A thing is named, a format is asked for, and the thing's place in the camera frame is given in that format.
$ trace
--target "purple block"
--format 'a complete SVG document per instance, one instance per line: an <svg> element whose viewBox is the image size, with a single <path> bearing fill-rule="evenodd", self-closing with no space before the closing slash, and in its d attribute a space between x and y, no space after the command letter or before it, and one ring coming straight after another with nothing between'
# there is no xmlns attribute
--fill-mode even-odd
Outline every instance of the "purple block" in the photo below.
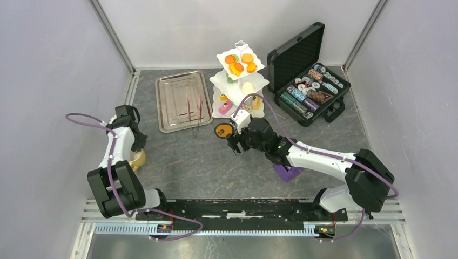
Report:
<svg viewBox="0 0 458 259"><path fill-rule="evenodd" d="M283 180L283 182L289 182L302 173L302 168L299 167L291 167L288 170L282 165L272 164L272 166L278 176Z"/></svg>

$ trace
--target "metal frame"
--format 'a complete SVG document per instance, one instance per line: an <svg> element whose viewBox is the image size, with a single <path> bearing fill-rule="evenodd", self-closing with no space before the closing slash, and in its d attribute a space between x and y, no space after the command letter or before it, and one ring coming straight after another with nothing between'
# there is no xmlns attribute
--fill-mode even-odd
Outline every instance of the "metal frame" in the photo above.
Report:
<svg viewBox="0 0 458 259"><path fill-rule="evenodd" d="M345 71L348 70L348 68L352 65L353 61L355 60L356 55L361 50L362 45L366 41L367 36L372 31L375 25L375 22L379 19L380 13L382 13L387 3L388 3L388 0L379 0L377 4L375 5L374 10L372 11L371 16L369 16L369 19L367 20L366 25L364 26L361 34L359 35L358 39L356 40L356 43L353 46L350 52L350 55L348 55L347 60L343 64L343 69Z"/></svg>
<svg viewBox="0 0 458 259"><path fill-rule="evenodd" d="M134 74L132 74L123 104L126 104L126 105L133 104L133 98L135 97L135 92L137 90L137 84L138 84L138 79L140 78L140 73L141 71L137 70Z"/></svg>
<svg viewBox="0 0 458 259"><path fill-rule="evenodd" d="M355 225L361 217L361 211L357 208L347 208L348 221L337 224ZM373 220L364 220L365 225L387 224L390 225L395 237L401 259L414 259L412 247L409 241L406 221L398 200L387 200L379 213L373 213ZM160 235L156 231L157 224L164 222L136 221L128 219L124 215L106 219L100 213L95 200L88 200L84 209L81 223L78 229L77 239L73 246L71 259L86 259L94 234L120 234L120 235ZM312 236L311 229L316 224L331 224L332 222L304 222L304 230L298 231L202 231L197 235L211 236ZM183 234L185 231L177 231L174 234Z"/></svg>
<svg viewBox="0 0 458 259"><path fill-rule="evenodd" d="M106 15L105 11L102 8L102 5L100 4L99 0L88 0L89 3L91 4L92 8L94 9L94 12L96 13L97 17L100 20L100 23L102 24L103 28L106 31L106 34L110 38L111 42L113 43L114 47L116 48L116 51L118 51L119 55L121 56L121 59L124 62L124 65L127 67L127 69L131 73L135 73L136 69L133 66L132 62L130 61L129 56L127 55L123 45L121 44L121 41L118 38L118 35L116 34L115 30L113 29L113 26L110 23L110 20L108 19L108 16Z"/></svg>

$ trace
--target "gray marble surface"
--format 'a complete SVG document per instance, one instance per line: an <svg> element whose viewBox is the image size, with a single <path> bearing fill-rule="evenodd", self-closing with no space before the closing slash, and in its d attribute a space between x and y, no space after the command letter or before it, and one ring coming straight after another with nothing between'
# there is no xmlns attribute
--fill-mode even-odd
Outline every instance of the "gray marble surface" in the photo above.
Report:
<svg viewBox="0 0 458 259"><path fill-rule="evenodd" d="M331 68L343 76L339 67ZM189 70L141 71L133 105L142 121L140 131L148 135L144 148L146 164L137 175L145 189L159 188L168 199L250 198L250 197L315 197L324 187L336 187L343 182L312 170L304 170L290 182L283 182L272 164L255 150L235 156L224 139L215 136L213 129L228 119L214 119L201 126L196 139L190 129L173 133L159 130L155 81L169 74ZM213 84L208 80L221 69L204 69L208 93ZM266 77L266 69L260 71ZM346 109L334 122L318 118L311 126L302 127L274 104L274 95L264 88L264 96L273 105L287 134L311 146L342 152L358 152L368 148L352 94L345 95ZM282 135L273 115L266 107L265 118Z"/></svg>

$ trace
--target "silver tray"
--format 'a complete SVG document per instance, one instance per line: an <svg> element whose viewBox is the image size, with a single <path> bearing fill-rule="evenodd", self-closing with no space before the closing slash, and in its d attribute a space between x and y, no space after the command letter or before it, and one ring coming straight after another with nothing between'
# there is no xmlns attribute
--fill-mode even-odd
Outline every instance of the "silver tray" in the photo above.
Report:
<svg viewBox="0 0 458 259"><path fill-rule="evenodd" d="M190 101L191 121L187 115L186 94ZM199 94L202 96L202 118L197 113ZM159 129L164 133L209 124L213 121L212 105L204 74L200 70L173 74L156 80Z"/></svg>

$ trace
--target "white cake stand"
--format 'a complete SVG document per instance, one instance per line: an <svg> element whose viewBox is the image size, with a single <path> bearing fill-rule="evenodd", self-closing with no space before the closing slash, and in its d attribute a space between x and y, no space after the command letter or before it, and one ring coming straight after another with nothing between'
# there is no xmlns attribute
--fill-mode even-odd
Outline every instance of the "white cake stand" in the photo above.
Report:
<svg viewBox="0 0 458 259"><path fill-rule="evenodd" d="M243 98L247 96L241 91L241 86L243 83L252 83L255 93L262 91L262 88L269 84L269 81L257 72L251 73L243 78L240 78L236 83L230 84L227 82L225 70L222 70L218 72L214 77L211 77L210 82L212 82L218 89L220 89L221 92L225 94L235 105L239 105Z"/></svg>
<svg viewBox="0 0 458 259"><path fill-rule="evenodd" d="M232 108L229 111L227 111L226 114L219 113L219 107L221 107L225 101L220 100L219 97L221 95L221 91L216 86L213 87L213 91L214 91L214 94L213 94L213 104L212 104L212 108L213 108L212 116L214 118L230 118L231 115L235 112L235 109L237 109L238 105L234 104ZM262 94L262 90L257 92L257 94L264 96ZM258 110L251 108L248 110L248 113L251 114L251 116L253 116L254 118L264 117L264 102L263 101L261 102Z"/></svg>

